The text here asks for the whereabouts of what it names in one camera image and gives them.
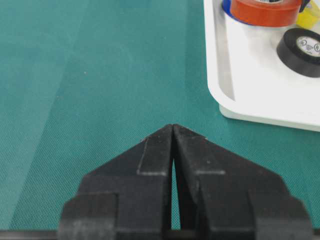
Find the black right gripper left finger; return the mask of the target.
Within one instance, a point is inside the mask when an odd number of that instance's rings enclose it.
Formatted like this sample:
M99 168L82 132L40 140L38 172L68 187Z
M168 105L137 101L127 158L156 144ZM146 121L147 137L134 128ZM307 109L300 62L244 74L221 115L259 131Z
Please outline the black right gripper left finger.
M173 126L87 173L61 212L60 240L162 240L171 226Z

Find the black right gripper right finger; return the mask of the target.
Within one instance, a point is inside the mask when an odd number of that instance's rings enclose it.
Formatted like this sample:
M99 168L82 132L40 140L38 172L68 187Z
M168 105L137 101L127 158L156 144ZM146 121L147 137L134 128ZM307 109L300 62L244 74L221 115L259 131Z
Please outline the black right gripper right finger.
M173 126L180 225L200 240L310 240L304 204L277 173Z

